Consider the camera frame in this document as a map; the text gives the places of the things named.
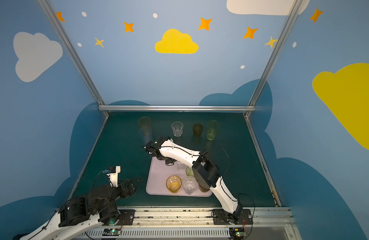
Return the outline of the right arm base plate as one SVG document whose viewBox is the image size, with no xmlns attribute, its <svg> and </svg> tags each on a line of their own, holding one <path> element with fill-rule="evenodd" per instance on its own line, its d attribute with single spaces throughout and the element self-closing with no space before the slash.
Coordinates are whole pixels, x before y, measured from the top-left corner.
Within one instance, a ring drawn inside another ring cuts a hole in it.
<svg viewBox="0 0 369 240">
<path fill-rule="evenodd" d="M 252 225 L 253 215 L 250 209 L 243 209 L 237 219 L 231 217 L 222 209 L 213 209 L 211 216 L 214 225 Z"/>
</svg>

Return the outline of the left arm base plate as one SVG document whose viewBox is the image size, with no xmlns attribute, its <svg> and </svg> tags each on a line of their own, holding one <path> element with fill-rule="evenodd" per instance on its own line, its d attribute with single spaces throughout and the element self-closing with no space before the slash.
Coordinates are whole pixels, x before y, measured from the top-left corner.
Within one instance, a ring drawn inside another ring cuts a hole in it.
<svg viewBox="0 0 369 240">
<path fill-rule="evenodd" d="M 135 215 L 134 209 L 119 209 L 118 216 L 108 222 L 109 226 L 131 226 Z"/>
</svg>

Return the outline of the small green glass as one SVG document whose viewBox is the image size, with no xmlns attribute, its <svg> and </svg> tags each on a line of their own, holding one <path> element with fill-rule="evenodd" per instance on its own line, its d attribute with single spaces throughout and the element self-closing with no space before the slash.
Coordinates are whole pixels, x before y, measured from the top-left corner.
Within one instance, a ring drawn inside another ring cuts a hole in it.
<svg viewBox="0 0 369 240">
<path fill-rule="evenodd" d="M 194 172 L 193 172 L 193 170 L 192 170 L 192 168 L 190 168 L 190 167 L 187 167 L 186 168 L 186 175 L 188 176 L 188 177 L 194 177 L 195 175 L 194 175 Z"/>
</svg>

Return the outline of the dark amber dimpled glass front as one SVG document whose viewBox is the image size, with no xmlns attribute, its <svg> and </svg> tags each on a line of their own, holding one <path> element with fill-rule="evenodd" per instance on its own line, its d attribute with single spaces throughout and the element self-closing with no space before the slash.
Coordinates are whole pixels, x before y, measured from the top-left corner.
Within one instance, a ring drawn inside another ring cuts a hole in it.
<svg viewBox="0 0 369 240">
<path fill-rule="evenodd" d="M 210 189 L 207 189 L 207 188 L 202 187 L 201 185 L 199 185 L 199 189 L 203 193 L 207 193 L 210 190 Z"/>
</svg>

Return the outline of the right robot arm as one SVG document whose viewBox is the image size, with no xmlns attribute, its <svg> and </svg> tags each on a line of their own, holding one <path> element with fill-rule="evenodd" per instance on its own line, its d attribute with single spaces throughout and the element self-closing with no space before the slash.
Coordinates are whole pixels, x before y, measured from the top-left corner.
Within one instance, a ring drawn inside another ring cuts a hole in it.
<svg viewBox="0 0 369 240">
<path fill-rule="evenodd" d="M 148 154 L 160 161 L 165 161 L 166 164 L 180 162 L 190 167 L 198 184 L 211 190 L 221 203 L 223 219 L 232 224 L 238 223 L 243 206 L 229 191 L 219 167 L 208 159 L 206 152 L 193 151 L 177 145 L 169 137 L 159 137 L 149 141 L 143 148 Z"/>
</svg>

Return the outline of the clear faceted glass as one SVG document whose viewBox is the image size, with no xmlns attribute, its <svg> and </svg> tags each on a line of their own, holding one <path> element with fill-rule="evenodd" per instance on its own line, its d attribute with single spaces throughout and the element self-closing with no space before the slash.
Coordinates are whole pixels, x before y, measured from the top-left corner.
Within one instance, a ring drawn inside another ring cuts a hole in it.
<svg viewBox="0 0 369 240">
<path fill-rule="evenodd" d="M 188 195 L 193 194 L 195 190 L 197 189 L 197 186 L 198 186 L 198 183 L 196 179 L 191 176 L 187 176 L 186 180 L 182 182 L 182 188 Z"/>
</svg>

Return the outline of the lilac plastic tray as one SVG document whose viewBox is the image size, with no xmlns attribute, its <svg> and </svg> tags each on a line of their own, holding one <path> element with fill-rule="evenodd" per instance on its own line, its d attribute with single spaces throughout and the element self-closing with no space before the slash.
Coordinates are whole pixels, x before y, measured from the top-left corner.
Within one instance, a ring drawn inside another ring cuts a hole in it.
<svg viewBox="0 0 369 240">
<path fill-rule="evenodd" d="M 201 192 L 199 185 L 197 186 L 195 192 L 191 195 L 188 195 L 182 187 L 176 194 L 171 193 L 166 187 L 166 180 L 168 177 L 172 175 L 179 176 L 182 182 L 184 182 L 187 178 L 186 170 L 178 171 L 175 163 L 172 166 L 167 166 L 165 161 L 160 161 L 156 157 L 152 157 L 146 184 L 146 192 L 149 195 L 198 198 L 207 198 L 212 195 L 211 191 L 208 191 L 207 193 Z"/>
</svg>

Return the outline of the short orange glass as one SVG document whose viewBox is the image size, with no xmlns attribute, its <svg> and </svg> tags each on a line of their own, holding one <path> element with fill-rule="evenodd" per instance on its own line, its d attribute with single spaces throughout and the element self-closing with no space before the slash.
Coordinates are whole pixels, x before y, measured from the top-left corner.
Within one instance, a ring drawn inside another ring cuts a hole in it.
<svg viewBox="0 0 369 240">
<path fill-rule="evenodd" d="M 176 175 L 172 175 L 166 180 L 166 187 L 173 194 L 176 194 L 178 192 L 178 190 L 181 188 L 181 184 L 181 178 Z"/>
</svg>

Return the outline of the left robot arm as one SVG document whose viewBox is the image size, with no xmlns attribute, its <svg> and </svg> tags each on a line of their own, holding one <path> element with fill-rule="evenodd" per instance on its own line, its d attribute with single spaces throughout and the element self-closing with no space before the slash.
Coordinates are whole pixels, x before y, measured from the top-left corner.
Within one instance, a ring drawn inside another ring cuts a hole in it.
<svg viewBox="0 0 369 240">
<path fill-rule="evenodd" d="M 42 226 L 31 233 L 19 234 L 14 240 L 71 240 L 81 233 L 102 225 L 124 222 L 116 201 L 135 195 L 141 178 L 119 180 L 92 188 L 86 195 L 68 200 Z"/>
</svg>

